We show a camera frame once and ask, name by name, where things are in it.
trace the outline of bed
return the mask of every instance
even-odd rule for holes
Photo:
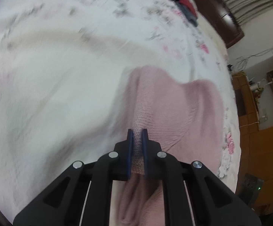
[[[121,141],[121,83],[147,64],[179,82],[217,86],[224,125],[216,175],[235,191],[241,150],[228,55],[197,13],[194,27],[170,0],[0,0],[0,211],[10,222],[72,161],[96,161]]]

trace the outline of silver screw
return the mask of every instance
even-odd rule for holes
[[[201,163],[200,161],[194,161],[194,162],[193,162],[193,166],[194,166],[195,168],[202,168],[202,163]]]
[[[80,167],[82,167],[83,163],[81,161],[75,161],[72,166],[75,168],[75,169],[78,169]]]
[[[108,154],[108,156],[109,156],[110,158],[116,158],[116,157],[119,156],[119,154],[118,154],[118,152],[116,152],[116,151],[112,151],[112,152],[110,152],[110,153]]]
[[[157,156],[158,156],[159,158],[165,158],[165,157],[167,156],[167,153],[164,152],[164,151],[160,151],[160,152],[157,153]]]

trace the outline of cable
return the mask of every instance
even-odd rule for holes
[[[260,52],[260,53],[250,55],[248,57],[238,57],[238,58],[236,58],[236,60],[239,60],[239,61],[233,65],[233,69],[237,69],[237,71],[243,71],[243,70],[245,70],[246,66],[248,65],[248,61],[250,58],[260,57],[260,56],[263,56],[269,52],[272,52],[272,54],[273,54],[273,46],[269,49],[266,49],[266,50]]]
[[[245,126],[250,126],[250,125],[253,125],[255,123],[260,123],[259,121],[256,121],[256,122],[253,122],[252,124],[248,124],[248,125],[244,125],[244,126],[241,126],[241,127],[245,127]]]

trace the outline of pink garment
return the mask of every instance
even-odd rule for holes
[[[131,179],[119,205],[119,221],[131,225],[165,225],[160,181],[143,178],[140,132],[179,161],[202,161],[216,173],[221,162],[224,108],[216,86],[207,80],[180,84],[165,71],[145,66],[135,69],[126,91],[128,119],[133,120],[134,153]]]

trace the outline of red cloth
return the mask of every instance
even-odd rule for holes
[[[196,14],[196,11],[192,5],[192,3],[190,3],[189,0],[179,0],[178,1],[180,4],[183,4],[185,5],[189,10],[190,12],[197,18],[197,14]]]

